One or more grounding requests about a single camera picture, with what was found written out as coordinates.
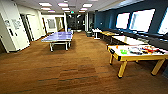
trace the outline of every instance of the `light fixture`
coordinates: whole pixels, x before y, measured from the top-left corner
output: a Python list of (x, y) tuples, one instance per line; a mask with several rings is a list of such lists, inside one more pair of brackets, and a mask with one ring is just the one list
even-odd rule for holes
[(52, 6), (50, 3), (39, 3), (41, 6)]
[(59, 5), (60, 7), (68, 7), (68, 4), (67, 4), (67, 3), (58, 3), (58, 5)]
[(98, 0), (88, 0), (88, 1), (98, 1)]
[(65, 0), (64, 2), (65, 2), (65, 3), (67, 3), (68, 1), (67, 1), (67, 0)]
[(64, 11), (64, 12), (70, 12), (70, 11)]
[(70, 10), (69, 8), (62, 8), (62, 10)]
[(50, 10), (50, 11), (48, 11), (48, 12), (55, 13), (55, 11), (54, 11), (54, 10)]
[(92, 7), (92, 4), (84, 4), (83, 7)]
[(79, 12), (85, 12), (85, 11), (79, 11)]
[(81, 10), (87, 10), (87, 8), (81, 8)]
[(42, 10), (51, 10), (50, 8), (41, 8)]

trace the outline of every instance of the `doorway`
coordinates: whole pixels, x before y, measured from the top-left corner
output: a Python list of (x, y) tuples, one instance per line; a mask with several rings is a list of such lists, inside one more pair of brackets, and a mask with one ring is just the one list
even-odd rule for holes
[(67, 15), (67, 23), (72, 30), (85, 30), (85, 14)]
[(5, 47), (4, 47), (4, 45), (2, 44), (2, 41), (1, 41), (1, 38), (0, 38), (0, 54), (1, 53), (6, 53), (6, 50), (5, 50)]
[(34, 38), (33, 38), (32, 32), (31, 32), (31, 28), (30, 28), (30, 24), (29, 24), (27, 15), (25, 15), (25, 14), (20, 14), (20, 17), (21, 17), (21, 19), (22, 19), (22, 22), (23, 22), (23, 25), (24, 25), (24, 28), (25, 28), (27, 37), (28, 37), (28, 39), (29, 39), (29, 42), (30, 42), (30, 41), (33, 41)]

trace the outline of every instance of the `ping pong table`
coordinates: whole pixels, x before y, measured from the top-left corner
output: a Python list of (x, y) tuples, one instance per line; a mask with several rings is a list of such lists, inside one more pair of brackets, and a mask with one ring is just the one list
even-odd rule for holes
[(42, 42), (50, 42), (50, 50), (53, 51), (54, 44), (65, 44), (66, 50), (70, 47), (72, 32), (55, 32), (42, 39)]

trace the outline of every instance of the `window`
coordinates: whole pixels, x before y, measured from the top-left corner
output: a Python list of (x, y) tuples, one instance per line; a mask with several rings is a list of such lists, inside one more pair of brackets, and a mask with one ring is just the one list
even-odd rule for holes
[(122, 29), (126, 29), (127, 28), (129, 14), (130, 13), (118, 14), (117, 23), (116, 23), (116, 27), (117, 28), (122, 28)]
[(166, 14), (164, 16), (164, 19), (162, 20), (162, 23), (160, 25), (159, 34), (166, 34), (168, 32), (168, 12), (166, 11)]
[(155, 9), (133, 12), (129, 29), (148, 32)]

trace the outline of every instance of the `table leg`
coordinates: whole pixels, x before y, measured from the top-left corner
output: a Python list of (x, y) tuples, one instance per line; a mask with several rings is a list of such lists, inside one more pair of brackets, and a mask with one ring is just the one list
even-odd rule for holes
[(121, 64), (120, 71), (119, 71), (119, 73), (118, 73), (118, 77), (119, 77), (119, 78), (122, 78), (126, 65), (127, 65), (127, 61), (124, 61), (124, 62)]
[(65, 42), (66, 50), (68, 50), (68, 42)]
[(71, 46), (71, 43), (70, 43), (70, 41), (69, 41), (69, 47)]
[(98, 37), (97, 37), (97, 32), (95, 32), (95, 33), (96, 33), (96, 36), (95, 36), (95, 38), (94, 38), (94, 39), (100, 39), (100, 38), (98, 38)]
[(52, 49), (52, 43), (50, 43), (50, 51), (53, 51), (53, 49)]
[(97, 32), (96, 32), (96, 38), (97, 38)]
[(113, 59), (114, 59), (114, 56), (111, 54), (111, 58), (110, 58), (110, 65), (113, 64)]
[(110, 41), (110, 44), (112, 44), (112, 41), (113, 41), (113, 38), (111, 37), (111, 41)]
[(158, 60), (157, 64), (155, 65), (153, 71), (151, 72), (152, 75), (156, 75), (157, 72), (159, 71), (160, 67), (162, 66), (162, 64), (164, 63), (165, 59), (162, 60)]

